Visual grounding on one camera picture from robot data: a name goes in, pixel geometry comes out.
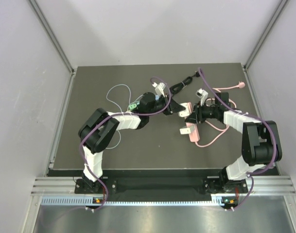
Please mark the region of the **white square adapter plug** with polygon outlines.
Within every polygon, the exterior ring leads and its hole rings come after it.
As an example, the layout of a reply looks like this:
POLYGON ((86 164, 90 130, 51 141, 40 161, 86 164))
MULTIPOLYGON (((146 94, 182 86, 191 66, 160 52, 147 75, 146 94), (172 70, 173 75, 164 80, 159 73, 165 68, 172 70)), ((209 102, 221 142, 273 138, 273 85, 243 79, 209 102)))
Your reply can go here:
POLYGON ((180 105, 184 107, 184 110, 178 112, 179 117, 188 117, 192 113, 192 104, 190 102, 184 102, 180 105))

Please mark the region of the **pink power strip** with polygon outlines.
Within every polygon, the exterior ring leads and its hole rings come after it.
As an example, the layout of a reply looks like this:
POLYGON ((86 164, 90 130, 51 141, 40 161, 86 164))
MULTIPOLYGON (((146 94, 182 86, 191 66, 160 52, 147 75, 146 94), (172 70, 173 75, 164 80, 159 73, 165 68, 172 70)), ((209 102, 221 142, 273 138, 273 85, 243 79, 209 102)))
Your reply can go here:
POLYGON ((198 127, 196 124, 192 124, 195 126, 195 130, 192 134, 189 134, 189 139, 192 143, 198 142, 200 140, 200 135, 198 131, 198 127))

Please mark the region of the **green usb charger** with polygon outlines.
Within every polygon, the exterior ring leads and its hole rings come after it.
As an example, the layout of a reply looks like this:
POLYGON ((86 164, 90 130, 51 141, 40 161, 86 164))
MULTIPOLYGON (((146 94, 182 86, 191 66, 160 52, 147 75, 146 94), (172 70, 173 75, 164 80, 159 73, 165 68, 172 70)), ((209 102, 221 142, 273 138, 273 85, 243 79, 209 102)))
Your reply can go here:
POLYGON ((136 104, 136 103, 132 103, 132 104, 130 104, 130 105, 128 106, 128 109, 131 111, 131 110, 133 110, 133 109, 136 109, 136 107, 137 107, 137 104, 136 104))

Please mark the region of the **beige red power strip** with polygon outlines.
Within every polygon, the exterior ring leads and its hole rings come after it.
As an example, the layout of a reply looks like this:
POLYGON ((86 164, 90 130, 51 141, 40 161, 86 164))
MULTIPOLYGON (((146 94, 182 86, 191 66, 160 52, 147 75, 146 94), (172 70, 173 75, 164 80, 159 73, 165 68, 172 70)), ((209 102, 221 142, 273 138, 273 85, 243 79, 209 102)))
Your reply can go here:
POLYGON ((136 106, 132 106, 131 108, 129 108, 127 110, 128 113, 131 113, 131 114, 139 114, 139 108, 136 106))

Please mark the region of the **white cube charger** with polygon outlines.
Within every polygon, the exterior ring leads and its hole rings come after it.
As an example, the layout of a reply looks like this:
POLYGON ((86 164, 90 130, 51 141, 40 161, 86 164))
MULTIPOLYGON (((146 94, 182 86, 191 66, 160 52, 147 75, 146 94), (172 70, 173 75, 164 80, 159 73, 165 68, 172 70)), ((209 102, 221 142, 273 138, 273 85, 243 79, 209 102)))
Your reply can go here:
POLYGON ((195 126, 192 124, 179 129, 181 135, 192 134, 194 130, 195 126))

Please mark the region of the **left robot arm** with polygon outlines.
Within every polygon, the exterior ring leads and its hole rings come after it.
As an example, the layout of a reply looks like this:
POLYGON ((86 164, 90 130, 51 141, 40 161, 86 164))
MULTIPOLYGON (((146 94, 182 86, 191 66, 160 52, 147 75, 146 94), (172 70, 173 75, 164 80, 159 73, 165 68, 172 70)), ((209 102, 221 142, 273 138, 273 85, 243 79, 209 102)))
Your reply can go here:
POLYGON ((101 190, 103 151, 116 131, 138 130, 149 122, 152 115, 163 113, 168 116, 184 110, 186 108, 170 95, 160 94, 156 97, 151 92, 144 93, 139 103, 127 112, 112 113, 98 108, 78 132, 81 140, 80 151, 85 162, 82 178, 87 189, 94 193, 101 190))

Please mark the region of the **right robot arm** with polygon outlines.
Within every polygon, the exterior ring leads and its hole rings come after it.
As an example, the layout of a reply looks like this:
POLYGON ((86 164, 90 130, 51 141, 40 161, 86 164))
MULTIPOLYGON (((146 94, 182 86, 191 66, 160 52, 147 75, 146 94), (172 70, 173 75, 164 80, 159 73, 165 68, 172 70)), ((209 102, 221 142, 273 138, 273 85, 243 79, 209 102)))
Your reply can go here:
POLYGON ((199 89, 200 101, 185 122, 198 124, 216 119, 242 134, 240 157, 219 172, 218 186, 225 192, 242 185, 248 175, 262 174, 282 159, 282 148, 276 122, 232 108, 227 92, 215 92, 213 103, 207 105, 208 94, 199 89))

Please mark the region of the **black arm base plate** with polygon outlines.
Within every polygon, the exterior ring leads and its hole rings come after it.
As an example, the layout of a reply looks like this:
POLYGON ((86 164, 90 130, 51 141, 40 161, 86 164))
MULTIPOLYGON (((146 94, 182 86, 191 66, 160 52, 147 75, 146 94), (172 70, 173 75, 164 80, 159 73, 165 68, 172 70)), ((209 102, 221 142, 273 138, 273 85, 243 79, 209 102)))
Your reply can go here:
POLYGON ((101 184, 106 185, 110 198, 116 198, 118 195, 128 196, 130 198, 144 196, 164 196, 164 195, 208 195, 216 193, 243 193, 248 192, 245 181, 239 181, 224 188, 217 178, 201 177, 121 177, 121 178, 101 178, 100 181, 88 184, 84 179, 78 179, 76 182, 76 194, 100 194, 105 191, 101 184))

